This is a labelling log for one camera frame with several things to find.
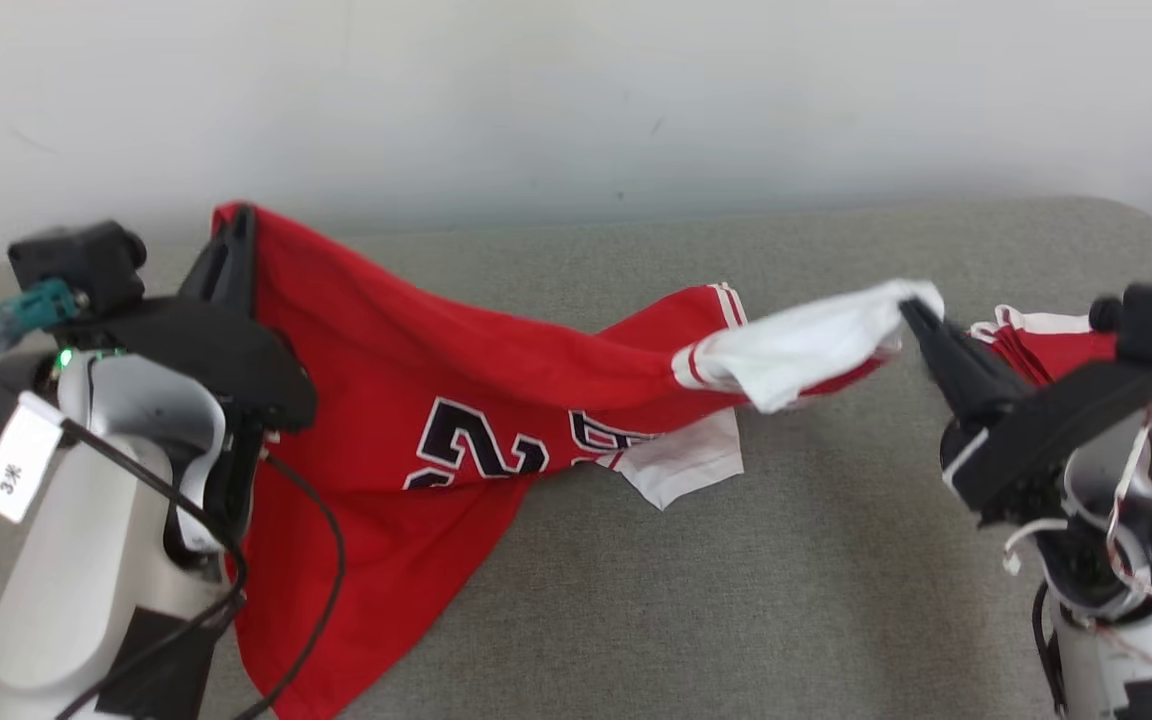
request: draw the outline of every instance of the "gray fabric surface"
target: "gray fabric surface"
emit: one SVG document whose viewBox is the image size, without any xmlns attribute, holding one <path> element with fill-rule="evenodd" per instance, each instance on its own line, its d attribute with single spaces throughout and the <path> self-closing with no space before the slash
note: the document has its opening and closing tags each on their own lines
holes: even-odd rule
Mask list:
<svg viewBox="0 0 1152 720">
<path fill-rule="evenodd" d="M 585 331 L 717 281 L 758 316 L 925 276 L 973 320 L 998 302 L 1078 313 L 1152 279 L 1152 219 L 1105 200 L 351 245 L 454 300 Z M 194 248 L 151 255 L 147 280 L 168 291 Z M 1001 533 L 975 532 L 941 486 L 945 416 L 905 353 L 840 397 L 742 415 L 746 473 L 667 511 L 600 468 L 540 483 L 429 637 L 343 717 L 1046 717 L 1034 564 L 1006 577 Z M 0 591 L 22 538 L 0 521 Z M 204 717 L 253 698 L 227 639 Z"/>
</svg>

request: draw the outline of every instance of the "white label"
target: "white label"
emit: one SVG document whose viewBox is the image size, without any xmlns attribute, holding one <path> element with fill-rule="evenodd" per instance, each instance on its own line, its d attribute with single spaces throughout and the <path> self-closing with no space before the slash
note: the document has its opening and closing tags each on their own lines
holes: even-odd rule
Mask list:
<svg viewBox="0 0 1152 720">
<path fill-rule="evenodd" d="M 38 495 L 47 462 L 60 444 L 55 407 L 32 392 L 20 393 L 20 402 L 0 437 L 0 515 L 18 523 Z"/>
</svg>

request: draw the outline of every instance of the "basketball jersey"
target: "basketball jersey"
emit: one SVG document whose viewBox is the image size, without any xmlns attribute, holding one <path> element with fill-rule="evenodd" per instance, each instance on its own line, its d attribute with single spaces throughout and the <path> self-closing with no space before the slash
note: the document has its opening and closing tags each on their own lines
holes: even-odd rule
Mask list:
<svg viewBox="0 0 1152 720">
<path fill-rule="evenodd" d="M 215 213 L 223 222 L 234 207 Z M 740 471 L 732 407 L 782 410 L 858 381 L 899 348 L 884 283 L 750 323 L 726 285 L 684 288 L 596 334 L 442 300 L 257 210 L 257 319 L 317 388 L 314 426 L 271 447 L 338 516 L 347 575 L 275 712 L 333 717 L 419 641 L 492 551 L 536 479 L 621 471 L 664 507 Z M 335 574 L 328 525 L 273 471 L 256 477 L 238 651 L 262 692 L 301 651 Z"/>
</svg>

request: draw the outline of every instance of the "teal connector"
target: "teal connector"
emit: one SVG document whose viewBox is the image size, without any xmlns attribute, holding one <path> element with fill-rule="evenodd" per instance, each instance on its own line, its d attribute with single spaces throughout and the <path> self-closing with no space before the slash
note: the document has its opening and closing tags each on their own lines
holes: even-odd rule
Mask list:
<svg viewBox="0 0 1152 720">
<path fill-rule="evenodd" d="M 45 279 L 0 305 L 0 353 L 10 350 L 33 331 L 77 318 L 78 310 L 78 297 L 65 281 Z"/>
</svg>

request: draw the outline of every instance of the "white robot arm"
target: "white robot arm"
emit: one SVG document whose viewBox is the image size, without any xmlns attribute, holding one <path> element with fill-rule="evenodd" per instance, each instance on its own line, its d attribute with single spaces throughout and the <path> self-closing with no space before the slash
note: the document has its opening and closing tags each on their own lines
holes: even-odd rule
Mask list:
<svg viewBox="0 0 1152 720">
<path fill-rule="evenodd" d="M 1115 359 L 1041 388 L 918 301 L 902 311 L 954 414 L 946 486 L 983 525 L 1018 528 L 1009 564 L 1023 538 L 1043 556 L 1034 635 L 1056 714 L 1152 720 L 1152 286 L 1093 306 Z"/>
<path fill-rule="evenodd" d="M 0 309 L 0 351 L 33 329 L 65 350 L 1 361 L 0 450 L 13 447 L 15 415 L 31 411 L 33 427 L 44 418 L 78 445 L 0 601 L 0 719 L 195 719 L 212 646 L 242 605 L 238 541 L 262 460 L 324 510 L 338 582 L 301 658 L 238 717 L 268 710 L 323 632 L 344 544 L 314 490 L 265 452 L 279 430 L 312 423 L 316 395 L 285 340 L 252 319 L 255 222 L 240 211 L 179 295 L 157 300 L 142 298 L 134 273 L 145 249 L 115 223 L 9 250 L 24 293 Z M 6 470 L 20 477 L 23 465 Z M 0 500 L 24 492 L 13 477 L 0 483 Z"/>
</svg>

